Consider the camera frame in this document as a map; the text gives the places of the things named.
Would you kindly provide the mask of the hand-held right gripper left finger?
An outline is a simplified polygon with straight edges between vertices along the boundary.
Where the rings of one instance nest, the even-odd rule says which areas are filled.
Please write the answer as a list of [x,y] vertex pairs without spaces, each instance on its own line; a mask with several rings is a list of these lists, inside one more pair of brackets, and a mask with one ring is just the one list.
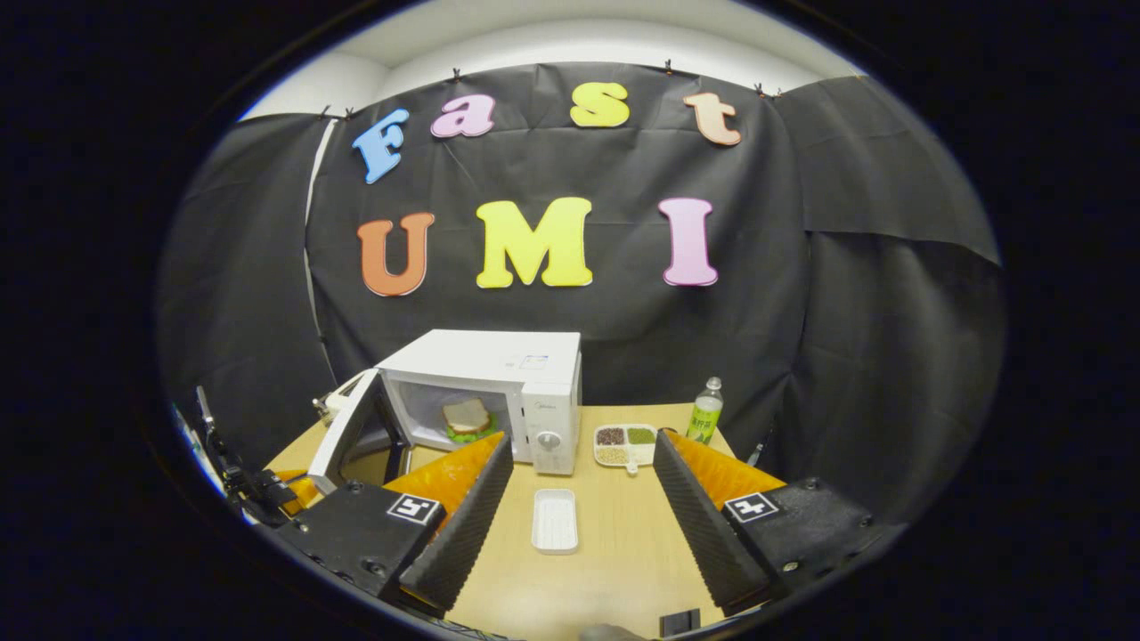
[[489,435],[384,486],[343,482],[277,535],[368,597],[443,615],[477,563],[513,464],[508,437]]

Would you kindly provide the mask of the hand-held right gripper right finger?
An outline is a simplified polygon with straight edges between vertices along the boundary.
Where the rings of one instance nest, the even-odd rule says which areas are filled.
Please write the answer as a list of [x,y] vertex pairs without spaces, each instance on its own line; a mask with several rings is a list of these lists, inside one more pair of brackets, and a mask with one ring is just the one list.
[[656,435],[653,466],[712,603],[726,616],[809,597],[899,537],[899,524],[831,482],[781,482],[671,430]]

